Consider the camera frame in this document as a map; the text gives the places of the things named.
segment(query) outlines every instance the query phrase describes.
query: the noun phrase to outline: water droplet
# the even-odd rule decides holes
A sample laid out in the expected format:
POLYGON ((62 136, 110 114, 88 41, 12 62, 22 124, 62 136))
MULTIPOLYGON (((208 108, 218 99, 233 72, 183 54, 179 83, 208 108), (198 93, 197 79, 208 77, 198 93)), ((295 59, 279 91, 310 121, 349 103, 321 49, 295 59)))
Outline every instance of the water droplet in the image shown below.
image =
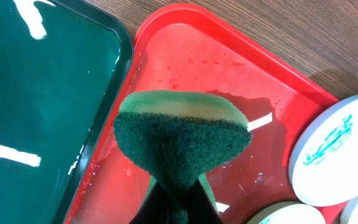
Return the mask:
POLYGON ((244 66, 245 63, 242 63, 242 62, 233 62, 233 66, 234 67, 240 67, 240 66, 244 66))
POLYGON ((222 164, 222 168, 231 167, 230 162, 225 162, 222 164))
POLYGON ((124 171, 127 175, 131 175, 131 168, 124 169, 124 171))
POLYGON ((261 183, 262 181, 264 181, 265 177, 263 175, 263 173, 258 173, 258 175, 256 176, 255 179, 255 183, 261 183))

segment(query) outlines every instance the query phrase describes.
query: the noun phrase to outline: tray rim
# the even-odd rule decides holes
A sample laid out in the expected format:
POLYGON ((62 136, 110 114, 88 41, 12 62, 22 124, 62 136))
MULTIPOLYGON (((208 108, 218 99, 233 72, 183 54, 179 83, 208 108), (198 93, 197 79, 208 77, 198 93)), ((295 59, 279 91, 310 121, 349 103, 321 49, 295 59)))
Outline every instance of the tray rim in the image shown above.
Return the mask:
POLYGON ((93 154, 95 154, 100 147, 98 143, 102 141, 103 129, 107 124, 111 108, 117 100, 117 95, 121 90, 122 83, 126 79, 128 71, 132 65, 134 48, 128 30, 116 17, 98 9, 84 0, 50 1, 110 30, 118 38, 121 46, 121 52, 119 53, 120 60, 117 62, 112 73, 105 96, 94 117, 91 131, 84 142, 83 152, 80 154, 77 165, 73 169, 62 200, 60 201, 53 218, 52 223, 63 223, 67 216, 69 216, 72 208, 77 207, 80 202, 77 194, 82 194, 85 187, 83 184, 84 176, 88 171, 88 166, 90 165, 93 154))
MULTIPOLYGON (((148 18, 146 18, 146 20, 143 23, 141 23, 140 27, 138 28, 138 30, 135 34, 135 40, 134 40, 135 52, 139 51, 138 47, 141 47, 141 48, 145 47, 145 46, 139 46, 140 39, 143 39, 145 36, 147 36, 146 38, 148 38, 148 39, 151 38, 152 35, 148 35, 146 31, 150 28, 151 25, 154 24, 155 20, 161 16, 164 16, 165 14, 173 13, 175 11, 193 11, 198 14, 201 14, 202 16, 207 17, 208 19, 210 19, 211 21, 213 21, 214 23, 216 23, 217 25, 219 25, 220 27, 225 29, 225 31, 227 33, 229 33, 230 35, 233 35, 233 36, 237 37, 238 39, 241 39, 249 47, 252 47, 255 51, 262 54, 264 57, 267 57, 270 61, 275 62, 277 65, 281 66, 286 71, 292 73, 292 75, 294 75, 294 77, 297 77, 299 80, 301 80, 303 83, 309 85, 309 87, 313 88, 315 91, 322 93, 327 100, 332 101, 332 103, 338 102, 338 99, 335 96, 330 94, 328 91, 326 91, 321 86, 312 82, 307 76, 300 73, 298 70, 295 70, 289 64, 287 64, 283 60, 279 59, 277 56, 275 56, 273 53, 269 52, 267 49, 263 48, 257 42, 253 41, 251 38, 249 38, 248 36, 243 34, 241 31, 237 30, 236 28, 234 28, 227 22, 223 21, 220 17, 213 14, 211 11, 209 11, 199 5, 192 4, 192 3, 171 4, 168 6, 164 6, 160 9, 156 10, 155 12, 151 13, 151 15, 148 18)), ((138 54, 135 54, 134 61, 138 61, 140 59, 139 57, 138 57, 138 54)))

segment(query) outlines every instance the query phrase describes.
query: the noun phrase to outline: green scouring pad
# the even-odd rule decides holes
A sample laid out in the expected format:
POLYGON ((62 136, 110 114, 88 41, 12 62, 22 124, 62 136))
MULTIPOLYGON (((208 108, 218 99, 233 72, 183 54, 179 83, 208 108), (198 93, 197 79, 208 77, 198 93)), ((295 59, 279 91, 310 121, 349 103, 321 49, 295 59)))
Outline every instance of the green scouring pad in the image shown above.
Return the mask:
POLYGON ((230 101, 197 92, 143 91, 122 102, 119 148, 169 195, 170 223, 188 223, 186 194, 197 178, 250 143, 247 118, 230 101))

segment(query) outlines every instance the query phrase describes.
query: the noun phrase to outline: wet surface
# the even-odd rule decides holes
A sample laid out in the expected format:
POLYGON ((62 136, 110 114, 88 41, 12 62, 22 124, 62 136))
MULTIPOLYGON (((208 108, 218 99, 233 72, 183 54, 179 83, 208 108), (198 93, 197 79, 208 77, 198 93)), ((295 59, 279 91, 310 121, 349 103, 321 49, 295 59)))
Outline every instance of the wet surface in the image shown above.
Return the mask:
POLYGON ((129 223, 149 182, 149 174, 126 158, 114 141, 97 162, 73 223, 129 223))
POLYGON ((58 4, 0 1, 0 223, 52 222, 120 50, 110 30, 58 4))
POLYGON ((225 223, 240 223, 271 201, 296 199, 288 171, 281 163, 287 129, 277 119, 267 98, 246 99, 219 91, 208 93, 226 98, 249 121, 273 113, 273 121, 251 131, 251 144, 237 158, 207 173, 216 201, 230 207, 221 213, 225 223))

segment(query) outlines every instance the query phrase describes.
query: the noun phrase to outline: wood grain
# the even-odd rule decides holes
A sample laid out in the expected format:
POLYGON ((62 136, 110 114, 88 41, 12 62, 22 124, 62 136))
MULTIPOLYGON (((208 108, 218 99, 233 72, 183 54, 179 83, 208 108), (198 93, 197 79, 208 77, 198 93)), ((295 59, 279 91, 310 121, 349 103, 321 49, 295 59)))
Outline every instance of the wood grain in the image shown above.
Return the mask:
MULTIPOLYGON (((176 0, 87 0, 133 37, 144 19, 176 0)), ((185 1, 199 4, 339 99, 358 94, 358 0, 185 1)))

